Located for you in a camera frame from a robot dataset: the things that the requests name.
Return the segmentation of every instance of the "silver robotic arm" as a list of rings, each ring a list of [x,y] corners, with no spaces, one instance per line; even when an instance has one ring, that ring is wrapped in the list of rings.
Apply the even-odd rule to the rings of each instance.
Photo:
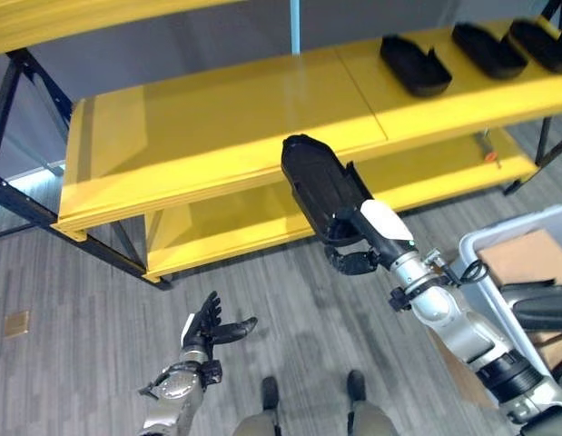
[[[377,255],[399,283],[393,298],[397,294],[400,305],[407,308],[409,304],[416,317],[477,374],[514,423],[524,424],[549,409],[562,409],[562,389],[555,381],[542,376],[486,318],[460,307],[442,284],[448,279],[440,280],[432,260],[425,263],[418,252],[403,248],[413,248],[413,236],[385,203],[366,200],[352,221],[370,244],[386,246],[385,253],[405,251],[395,259]]]
[[[389,304],[411,310],[467,365],[497,399],[523,436],[562,436],[562,389],[541,375],[508,338],[478,313],[460,307],[449,289],[460,279],[439,253],[422,260],[401,219],[374,200],[351,163],[343,167],[328,145],[304,134],[283,143],[282,170],[325,254],[341,273],[371,273],[379,266],[399,287]],[[365,253],[335,247],[366,240]]]
[[[220,325],[220,298],[210,294],[188,316],[180,339],[178,362],[140,390],[155,400],[139,436],[187,436],[206,388],[222,380],[222,366],[212,357],[214,345],[235,342],[252,331],[257,319]]]

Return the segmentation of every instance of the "gray wall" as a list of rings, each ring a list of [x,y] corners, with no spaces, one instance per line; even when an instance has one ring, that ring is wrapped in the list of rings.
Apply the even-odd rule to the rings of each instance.
[[[538,13],[542,0],[301,0],[304,49],[458,20]],[[72,100],[290,51],[288,0],[251,0],[74,35],[31,47]],[[6,67],[0,55],[0,80]],[[36,167],[13,141],[50,162],[64,142],[25,80],[15,100],[0,175]]]

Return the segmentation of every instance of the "yellow shelf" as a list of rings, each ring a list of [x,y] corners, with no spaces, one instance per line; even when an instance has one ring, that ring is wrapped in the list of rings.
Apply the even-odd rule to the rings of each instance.
[[[0,54],[88,30],[238,0],[0,0]]]
[[[550,32],[553,27],[539,22]],[[484,26],[498,39],[510,21]],[[551,74],[529,54],[528,66],[514,79],[486,77],[452,41],[452,29],[405,34],[424,51],[434,47],[452,74],[448,89],[438,97],[411,96],[377,55],[380,43],[364,41],[336,47],[351,77],[398,150],[442,141],[477,130],[562,112],[562,74]]]
[[[282,140],[301,132],[338,153],[385,141],[333,49],[83,100],[57,228],[80,231],[278,182]]]
[[[407,94],[369,41],[79,102],[55,228],[82,240],[102,223],[276,183],[282,139],[293,133],[361,161],[562,111],[562,75],[532,60],[519,78],[493,81],[449,29],[409,37],[435,45],[454,74],[444,94]]]
[[[388,154],[357,168],[376,198],[400,211],[526,177],[536,166],[502,129],[489,134],[497,163],[484,163],[473,136]],[[145,215],[151,281],[312,234],[287,182]]]

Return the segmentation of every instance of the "gray carpet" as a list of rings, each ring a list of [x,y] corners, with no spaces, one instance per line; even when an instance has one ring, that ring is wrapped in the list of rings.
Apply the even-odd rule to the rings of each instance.
[[[531,151],[540,123],[511,132]],[[550,144],[562,137],[562,116]],[[510,197],[498,189],[404,214],[425,252],[455,251],[470,231],[562,203],[562,156]],[[281,388],[286,435],[345,435],[344,379],[365,371],[369,398],[401,435],[512,435],[497,411],[460,399],[411,314],[387,305],[386,273],[336,274],[314,239],[180,274],[170,292],[118,272],[41,231],[0,240],[0,435],[133,435],[136,389],[177,356],[180,329],[212,290],[224,320],[259,317],[243,342],[216,349],[221,385],[206,392],[194,435],[232,434],[259,410],[260,380]],[[3,340],[5,315],[31,311],[30,332]]]

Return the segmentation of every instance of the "cable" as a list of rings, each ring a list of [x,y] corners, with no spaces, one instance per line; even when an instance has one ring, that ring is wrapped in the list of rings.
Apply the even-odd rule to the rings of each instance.
[[[460,276],[460,284],[472,284],[480,282],[482,279],[488,276],[488,265],[477,259],[469,266]]]

